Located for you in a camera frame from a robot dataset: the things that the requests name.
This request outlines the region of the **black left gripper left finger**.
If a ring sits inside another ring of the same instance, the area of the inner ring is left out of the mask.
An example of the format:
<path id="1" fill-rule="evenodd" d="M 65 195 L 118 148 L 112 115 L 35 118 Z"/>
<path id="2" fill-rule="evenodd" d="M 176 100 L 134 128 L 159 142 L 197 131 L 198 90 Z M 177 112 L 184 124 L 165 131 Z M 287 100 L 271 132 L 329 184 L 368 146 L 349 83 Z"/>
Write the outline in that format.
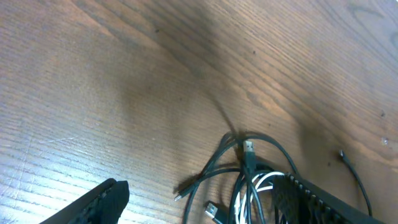
<path id="1" fill-rule="evenodd" d="M 43 222 L 45 224 L 116 224 L 128 201 L 128 182 L 110 178 Z"/>

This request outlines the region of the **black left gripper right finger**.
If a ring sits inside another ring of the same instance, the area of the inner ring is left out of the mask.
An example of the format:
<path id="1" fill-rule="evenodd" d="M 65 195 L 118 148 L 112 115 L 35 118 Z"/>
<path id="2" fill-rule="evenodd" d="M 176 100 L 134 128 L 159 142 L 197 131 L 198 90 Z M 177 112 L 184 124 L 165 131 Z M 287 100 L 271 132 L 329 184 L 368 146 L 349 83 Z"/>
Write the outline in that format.
<path id="1" fill-rule="evenodd" d="M 272 202 L 287 223 L 380 223 L 379 220 L 293 174 L 274 178 Z"/>

